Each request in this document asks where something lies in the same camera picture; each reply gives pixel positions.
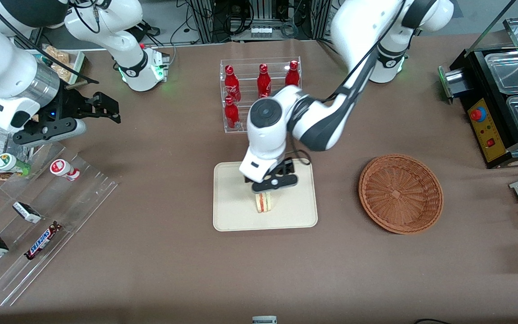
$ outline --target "white robotic arm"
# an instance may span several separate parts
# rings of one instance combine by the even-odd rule
[[[138,0],[92,0],[70,8],[65,27],[77,39],[109,51],[123,80],[135,91],[147,91],[164,79],[162,54],[142,49],[127,31],[143,18]]]
[[[254,182],[253,192],[297,183],[296,176],[288,174],[292,168],[282,167],[288,164],[284,161],[287,131],[314,151],[329,150],[337,143],[365,84],[380,63],[378,41],[391,36],[391,30],[403,27],[405,19],[419,20],[418,27],[442,27],[451,19],[452,8],[449,0],[345,1],[333,19],[331,34],[351,73],[335,91],[333,104],[327,107],[300,88],[287,86],[272,98],[257,100],[249,110],[249,148],[239,170]]]
[[[36,11],[41,8],[47,11]],[[121,122],[117,101],[101,92],[84,98],[68,89],[50,67],[4,36],[17,27],[57,24],[66,10],[66,0],[0,0],[0,23],[4,23],[4,27],[0,25],[0,127],[14,133],[17,144],[37,146],[80,135],[86,130],[83,117]]]

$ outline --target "brown woven basket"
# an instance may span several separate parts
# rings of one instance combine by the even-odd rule
[[[433,226],[443,205],[433,172],[403,154],[369,162],[359,179],[359,198],[372,220],[397,234],[416,234]]]

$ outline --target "red button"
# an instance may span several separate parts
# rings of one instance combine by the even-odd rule
[[[483,117],[483,113],[479,109],[475,109],[471,112],[471,119],[473,119],[473,121],[479,121],[481,117]]]

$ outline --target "acrylic bottle rack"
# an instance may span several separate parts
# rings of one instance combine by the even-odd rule
[[[51,174],[49,166],[57,158],[78,168],[80,177],[70,182]],[[12,176],[0,187],[4,192],[0,193],[0,237],[9,248],[0,256],[0,305],[12,305],[21,296],[117,187],[117,183],[58,143],[42,146],[28,163],[28,176]],[[27,203],[43,219],[36,224],[24,220],[12,208],[15,201]],[[39,255],[27,260],[23,253],[53,221],[63,228]]]
[[[271,91],[274,94],[277,90],[281,90],[285,86],[285,76],[289,70],[291,61],[299,62],[298,72],[301,76],[299,87],[302,87],[302,67],[301,57],[283,57],[283,58],[253,58],[253,59],[222,59],[219,66],[219,86],[221,91],[221,107],[223,116],[223,128],[225,133],[246,133],[247,132],[247,114],[251,105],[257,100],[257,77],[259,76],[259,65],[267,64],[269,68],[269,76],[271,76]],[[241,89],[241,101],[236,105],[239,109],[239,120],[241,127],[239,129],[230,129],[225,117],[225,97],[227,91],[225,89],[225,67],[233,66],[235,75],[239,79],[239,87]]]

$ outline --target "brown tablecloth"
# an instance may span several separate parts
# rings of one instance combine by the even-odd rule
[[[304,89],[325,97],[340,59],[314,41],[185,47],[168,82],[140,94],[107,52],[87,53],[101,84],[82,92],[119,101],[123,123],[87,120],[64,144],[121,184],[0,324],[518,323],[518,168],[485,170],[436,72],[474,38],[418,37],[393,82],[368,85],[339,143],[312,154],[314,228],[232,233],[212,225],[213,168],[240,161],[247,138],[222,129],[219,61],[300,55]],[[442,217],[422,234],[386,232],[358,201],[362,168],[387,153],[442,184]]]

